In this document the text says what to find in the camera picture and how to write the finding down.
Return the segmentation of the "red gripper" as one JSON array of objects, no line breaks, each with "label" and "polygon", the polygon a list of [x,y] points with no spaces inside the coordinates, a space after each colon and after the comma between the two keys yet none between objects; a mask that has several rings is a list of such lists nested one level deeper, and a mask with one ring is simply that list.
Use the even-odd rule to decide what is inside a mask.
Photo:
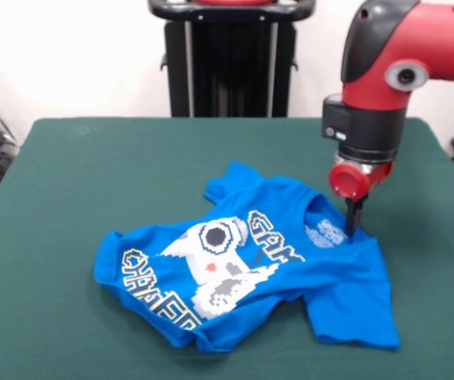
[{"label": "red gripper", "polygon": [[346,198],[345,234],[353,234],[355,226],[361,226],[368,194],[389,177],[392,169],[392,161],[368,165],[343,160],[333,165],[329,173],[329,184],[336,195]]}]

